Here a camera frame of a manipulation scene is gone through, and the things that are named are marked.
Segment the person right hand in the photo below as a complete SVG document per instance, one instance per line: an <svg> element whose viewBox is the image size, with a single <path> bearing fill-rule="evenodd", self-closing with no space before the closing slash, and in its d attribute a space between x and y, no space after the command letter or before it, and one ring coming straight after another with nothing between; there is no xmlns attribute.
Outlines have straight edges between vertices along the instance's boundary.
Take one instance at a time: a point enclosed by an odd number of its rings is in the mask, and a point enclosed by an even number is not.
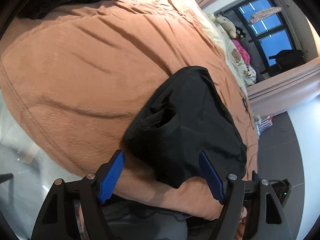
<svg viewBox="0 0 320 240"><path fill-rule="evenodd" d="M247 209L243 207L234 240L242 240L245 232L245 227L246 227L246 219L247 219Z"/></svg>

